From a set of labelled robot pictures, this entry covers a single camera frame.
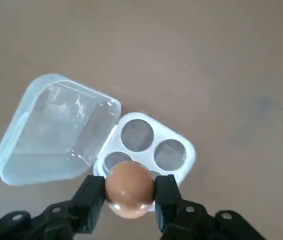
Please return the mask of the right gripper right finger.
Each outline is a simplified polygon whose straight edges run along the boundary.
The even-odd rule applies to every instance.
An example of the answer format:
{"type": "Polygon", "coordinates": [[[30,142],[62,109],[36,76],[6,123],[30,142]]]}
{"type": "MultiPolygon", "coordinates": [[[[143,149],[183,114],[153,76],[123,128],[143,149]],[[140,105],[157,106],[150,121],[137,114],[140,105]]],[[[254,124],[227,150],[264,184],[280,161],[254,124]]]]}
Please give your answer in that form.
{"type": "Polygon", "coordinates": [[[162,240],[264,240],[239,213],[232,210],[210,215],[206,208],[181,196],[172,174],[154,181],[155,213],[162,240]]]}

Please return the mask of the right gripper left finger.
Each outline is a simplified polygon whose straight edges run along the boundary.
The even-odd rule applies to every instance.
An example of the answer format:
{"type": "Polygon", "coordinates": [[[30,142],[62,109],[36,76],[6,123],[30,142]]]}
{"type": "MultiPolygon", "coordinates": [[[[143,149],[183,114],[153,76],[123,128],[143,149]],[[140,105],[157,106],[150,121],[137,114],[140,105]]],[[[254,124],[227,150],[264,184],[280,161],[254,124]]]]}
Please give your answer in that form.
{"type": "Polygon", "coordinates": [[[72,240],[91,234],[106,199],[105,178],[88,175],[74,196],[32,217],[24,210],[0,218],[0,240],[72,240]]]}

